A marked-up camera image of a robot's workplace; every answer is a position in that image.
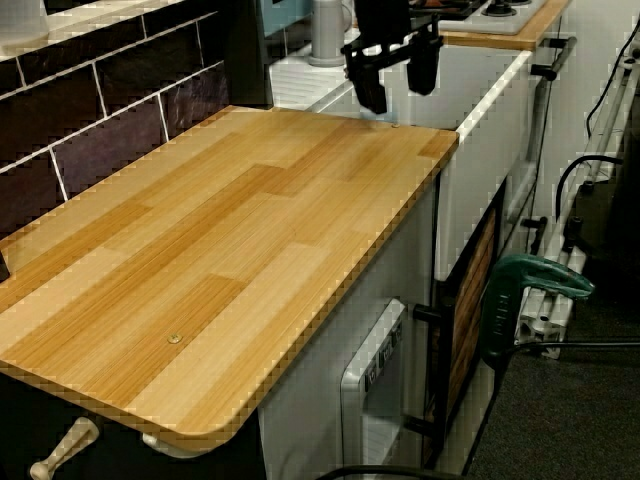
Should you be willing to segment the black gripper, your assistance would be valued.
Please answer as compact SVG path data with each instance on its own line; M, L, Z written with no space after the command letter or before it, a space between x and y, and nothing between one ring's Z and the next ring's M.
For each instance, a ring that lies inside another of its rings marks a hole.
M355 1L359 36L345 45L348 78L360 105L374 114L387 112L379 70L403 61L409 90L422 96L436 87L440 49L438 13L409 1Z

